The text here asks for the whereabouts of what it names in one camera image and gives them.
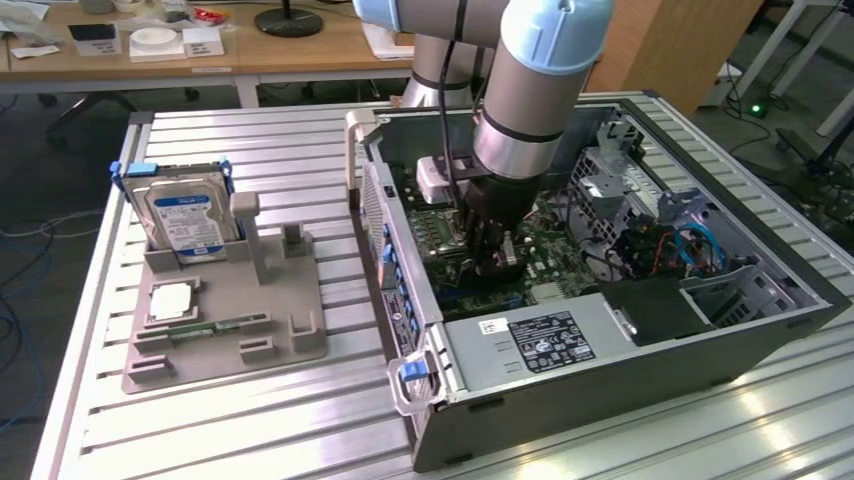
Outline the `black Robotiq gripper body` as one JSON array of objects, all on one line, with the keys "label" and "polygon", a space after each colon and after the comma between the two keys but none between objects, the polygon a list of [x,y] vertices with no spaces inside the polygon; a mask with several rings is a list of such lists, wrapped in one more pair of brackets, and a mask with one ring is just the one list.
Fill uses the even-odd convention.
[{"label": "black Robotiq gripper body", "polygon": [[464,195],[461,214],[467,233],[477,228],[513,231],[532,210],[540,177],[511,180],[497,175],[473,178]]}]

